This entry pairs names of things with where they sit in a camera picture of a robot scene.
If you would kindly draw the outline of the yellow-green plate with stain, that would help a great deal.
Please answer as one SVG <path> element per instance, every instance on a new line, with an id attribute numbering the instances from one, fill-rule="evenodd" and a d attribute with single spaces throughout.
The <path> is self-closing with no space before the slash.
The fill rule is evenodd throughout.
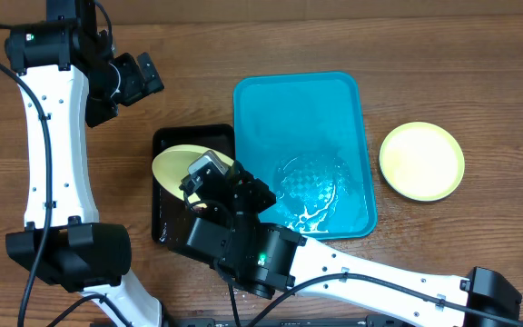
<path id="1" fill-rule="evenodd" d="M 209 148 L 193 144 L 169 147 L 153 159 L 153 176 L 164 190 L 182 201 L 183 191 L 180 189 L 182 178 L 189 174 L 190 164 L 206 151 L 209 151 Z"/>

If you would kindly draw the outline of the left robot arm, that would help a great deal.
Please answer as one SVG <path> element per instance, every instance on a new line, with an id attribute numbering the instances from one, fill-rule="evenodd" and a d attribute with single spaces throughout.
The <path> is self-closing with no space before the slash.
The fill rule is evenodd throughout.
<path id="1" fill-rule="evenodd" d="M 95 302 L 117 326 L 162 326 L 162 303 L 132 271 L 124 226 L 101 223 L 88 173 L 86 131 L 161 92 L 148 54 L 113 54 L 95 1 L 50 1 L 42 23 L 12 28 L 5 52 L 25 105 L 29 194 L 8 256 L 32 280 Z"/>

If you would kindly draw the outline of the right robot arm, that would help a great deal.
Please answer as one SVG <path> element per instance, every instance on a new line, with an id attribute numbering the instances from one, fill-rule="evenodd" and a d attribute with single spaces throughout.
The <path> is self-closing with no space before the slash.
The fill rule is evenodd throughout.
<path id="1" fill-rule="evenodd" d="M 186 206 L 168 226 L 169 249 L 208 264 L 230 286 L 271 300 L 294 294 L 351 303 L 414 326 L 519 326 L 521 296 L 500 274 L 410 272 L 337 251 L 258 215 L 268 186 L 214 154 L 153 161 L 159 184 Z"/>

